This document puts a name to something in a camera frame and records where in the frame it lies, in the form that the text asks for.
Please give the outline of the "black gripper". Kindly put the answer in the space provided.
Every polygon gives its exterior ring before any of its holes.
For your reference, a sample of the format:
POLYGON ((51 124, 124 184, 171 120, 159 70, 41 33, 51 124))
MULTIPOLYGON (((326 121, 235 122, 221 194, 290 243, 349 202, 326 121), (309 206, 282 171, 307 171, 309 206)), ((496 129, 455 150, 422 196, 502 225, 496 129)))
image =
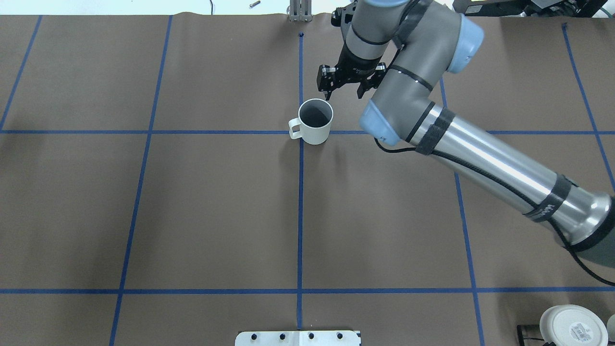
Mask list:
POLYGON ((387 66, 380 58, 363 59, 343 46, 335 66, 320 65, 317 72, 317 89, 326 101, 337 88, 346 84, 359 83, 357 97, 362 99, 372 88, 378 88, 386 74, 387 66))

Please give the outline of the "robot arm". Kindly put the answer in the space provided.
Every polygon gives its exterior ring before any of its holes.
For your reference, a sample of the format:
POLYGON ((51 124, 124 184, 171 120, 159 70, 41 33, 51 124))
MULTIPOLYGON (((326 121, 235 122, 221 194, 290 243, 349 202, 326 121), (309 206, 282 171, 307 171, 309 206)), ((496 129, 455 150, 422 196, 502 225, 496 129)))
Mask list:
POLYGON ((354 0, 332 12, 331 24, 344 44, 338 63, 317 73, 327 100, 347 84, 358 84, 358 98, 374 88, 359 125, 376 144, 404 141, 436 157, 552 230, 587 274, 614 285, 586 265, 614 267, 614 197, 584 190, 429 98, 444 73, 469 64, 481 27, 432 0, 354 0))

